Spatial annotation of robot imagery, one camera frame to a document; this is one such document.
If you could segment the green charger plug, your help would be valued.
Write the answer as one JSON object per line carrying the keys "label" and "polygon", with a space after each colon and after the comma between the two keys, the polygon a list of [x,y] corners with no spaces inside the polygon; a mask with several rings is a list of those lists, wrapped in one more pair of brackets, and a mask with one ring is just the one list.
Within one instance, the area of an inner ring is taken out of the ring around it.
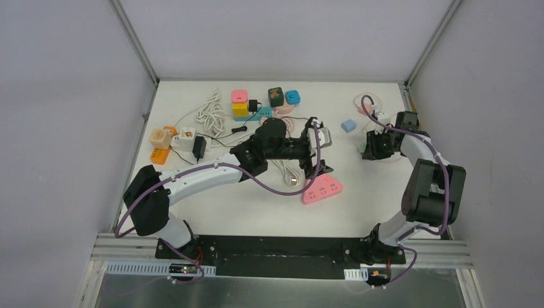
{"label": "green charger plug", "polygon": [[362,142],[359,144],[359,153],[363,155],[365,151],[366,151],[366,143]]}

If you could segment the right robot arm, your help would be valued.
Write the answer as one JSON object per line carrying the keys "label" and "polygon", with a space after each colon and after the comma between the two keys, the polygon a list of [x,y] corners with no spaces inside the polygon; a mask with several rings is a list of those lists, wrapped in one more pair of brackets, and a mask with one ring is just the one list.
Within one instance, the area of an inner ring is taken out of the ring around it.
{"label": "right robot arm", "polygon": [[415,112],[399,112],[395,124],[377,125],[366,133],[364,160],[384,160],[399,153],[409,159],[412,173],[402,195],[400,211],[378,223],[362,239],[365,264],[385,263],[404,256],[403,245],[417,232],[441,235],[457,218],[466,170],[444,159],[420,130]]}

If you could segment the pink triangular power strip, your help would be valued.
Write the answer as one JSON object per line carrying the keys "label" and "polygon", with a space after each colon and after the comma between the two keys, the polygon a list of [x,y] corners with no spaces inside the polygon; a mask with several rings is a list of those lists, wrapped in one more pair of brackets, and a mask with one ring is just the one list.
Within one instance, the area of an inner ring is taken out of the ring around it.
{"label": "pink triangular power strip", "polygon": [[317,201],[335,196],[343,191],[344,187],[338,180],[327,174],[318,176],[312,185],[303,192],[302,203],[309,205]]}

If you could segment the pink charger plug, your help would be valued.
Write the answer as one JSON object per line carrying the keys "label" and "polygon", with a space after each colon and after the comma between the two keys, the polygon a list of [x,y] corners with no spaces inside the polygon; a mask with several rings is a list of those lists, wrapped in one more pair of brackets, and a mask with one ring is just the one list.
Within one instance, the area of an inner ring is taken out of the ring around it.
{"label": "pink charger plug", "polygon": [[371,115],[372,113],[371,105],[366,103],[362,104],[361,106],[359,106],[358,112],[364,116]]}

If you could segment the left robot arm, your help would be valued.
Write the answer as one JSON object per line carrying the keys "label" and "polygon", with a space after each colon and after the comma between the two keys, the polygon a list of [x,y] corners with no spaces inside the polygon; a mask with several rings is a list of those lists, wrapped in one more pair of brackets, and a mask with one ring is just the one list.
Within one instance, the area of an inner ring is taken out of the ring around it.
{"label": "left robot arm", "polygon": [[[309,118],[299,137],[288,137],[286,123],[269,118],[248,140],[214,160],[167,171],[144,166],[123,194],[126,212],[114,235],[121,238],[136,232],[139,236],[153,236],[169,244],[179,259],[189,259],[196,250],[194,235],[186,222],[170,213],[171,206],[193,194],[245,180],[253,180],[281,196],[302,194],[319,175],[330,171],[321,151],[331,145],[329,129],[316,117]],[[257,176],[267,171],[269,160],[297,160],[308,184],[298,191],[282,192],[262,183]]]}

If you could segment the blue charger plug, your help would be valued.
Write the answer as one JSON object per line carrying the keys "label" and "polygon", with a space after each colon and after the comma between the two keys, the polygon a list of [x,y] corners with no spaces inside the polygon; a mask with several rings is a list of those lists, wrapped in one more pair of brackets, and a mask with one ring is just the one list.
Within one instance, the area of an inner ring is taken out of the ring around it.
{"label": "blue charger plug", "polygon": [[357,123],[353,119],[345,120],[341,123],[341,128],[345,133],[354,131],[357,127]]}

